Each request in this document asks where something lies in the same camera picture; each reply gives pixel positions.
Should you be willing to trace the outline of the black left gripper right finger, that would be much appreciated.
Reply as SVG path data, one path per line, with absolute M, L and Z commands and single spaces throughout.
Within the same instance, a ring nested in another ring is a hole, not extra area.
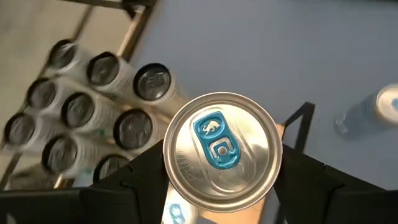
M 288 224 L 398 224 L 398 190 L 385 190 L 284 146 L 274 189 Z

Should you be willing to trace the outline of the white Celsius can yellow band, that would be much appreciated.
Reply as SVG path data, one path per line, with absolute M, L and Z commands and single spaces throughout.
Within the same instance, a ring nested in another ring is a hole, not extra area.
M 169 120 L 139 108 L 123 112 L 113 128 L 115 143 L 133 155 L 139 155 L 164 138 Z

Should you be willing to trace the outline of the blue table mat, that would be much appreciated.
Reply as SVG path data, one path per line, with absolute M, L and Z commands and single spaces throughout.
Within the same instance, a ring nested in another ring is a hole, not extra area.
M 398 129 L 347 141 L 333 126 L 398 83 L 398 1 L 160 0 L 131 62 L 166 65 L 190 96 L 247 96 L 278 123 L 314 103 L 306 153 L 398 189 Z

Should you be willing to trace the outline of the wooden shelf black metal frame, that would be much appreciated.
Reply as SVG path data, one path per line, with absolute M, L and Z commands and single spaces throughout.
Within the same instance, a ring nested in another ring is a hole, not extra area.
M 93 9 L 95 7 L 104 7 L 104 8 L 110 8 L 110 9 L 117 9 L 117 10 L 123 10 L 121 6 L 121 1 L 122 0 L 61 0 L 61 1 L 66 1 L 66 2 L 74 2 L 77 4 L 84 4 L 87 5 L 85 8 L 85 11 L 83 15 L 81 16 L 78 25 L 76 26 L 74 33 L 71 37 L 67 38 L 70 39 L 72 42 L 76 42 L 79 40 L 82 36 L 83 31 L 86 29 L 88 26 L 88 21 L 90 20 L 91 14 L 93 12 Z M 298 134 L 296 137 L 296 142 L 294 148 L 297 149 L 299 152 L 303 153 L 307 138 L 308 138 L 308 133 L 310 130 L 310 125 L 312 123 L 312 118 L 313 114 L 315 111 L 315 105 L 310 102 L 305 102 L 293 115 L 291 115 L 286 121 L 282 123 L 282 130 L 285 131 L 286 128 L 298 120 L 300 117 L 302 117 L 302 120 L 300 122 L 300 126 L 298 129 Z M 20 152 L 15 152 L 12 154 L 11 160 L 4 171 L 1 179 L 0 179 L 0 191 L 4 190 L 12 175 L 13 172 L 15 171 L 18 162 L 20 158 L 22 157 L 22 153 Z M 62 175 L 57 176 L 54 181 L 50 182 L 53 184 L 52 187 L 55 189 L 59 188 L 65 188 L 65 187 L 71 187 L 72 184 L 74 183 L 73 179 L 67 179 L 63 177 Z

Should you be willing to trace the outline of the blue silver Red Bull can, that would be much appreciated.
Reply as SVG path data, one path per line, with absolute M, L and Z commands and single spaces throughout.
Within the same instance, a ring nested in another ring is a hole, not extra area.
M 398 83 L 389 84 L 336 116 L 336 132 L 347 139 L 398 128 Z
M 282 141 L 270 114 L 230 92 L 199 96 L 171 120 L 164 164 L 175 190 L 217 213 L 244 210 L 266 196 L 279 175 Z

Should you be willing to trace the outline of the white Celsius can black lid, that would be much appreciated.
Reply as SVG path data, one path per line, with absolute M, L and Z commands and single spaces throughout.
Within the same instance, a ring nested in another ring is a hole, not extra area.
M 190 101 L 175 75 L 161 63 L 141 67 L 134 76 L 133 90 L 145 105 L 171 117 Z
M 132 160 L 132 157 L 126 157 L 120 154 L 110 154 L 102 158 L 93 171 L 93 183 L 107 177 Z

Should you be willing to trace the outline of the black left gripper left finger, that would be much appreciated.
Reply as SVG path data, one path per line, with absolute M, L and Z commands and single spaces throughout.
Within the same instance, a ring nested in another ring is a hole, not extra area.
M 163 142 L 84 188 L 0 192 L 0 224 L 161 224 Z

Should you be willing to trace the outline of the white Celsius Arctic Vibe can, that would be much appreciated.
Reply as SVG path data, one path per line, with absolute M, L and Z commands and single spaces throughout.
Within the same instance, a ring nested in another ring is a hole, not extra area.
M 77 82 L 88 82 L 86 70 L 94 55 L 77 42 L 70 39 L 59 40 L 47 57 L 49 69 L 58 75 L 69 77 Z
M 28 154 L 40 154 L 49 138 L 46 119 L 30 113 L 16 113 L 4 127 L 7 148 Z
M 27 90 L 28 106 L 36 110 L 44 110 L 57 101 L 62 85 L 57 79 L 39 78 Z

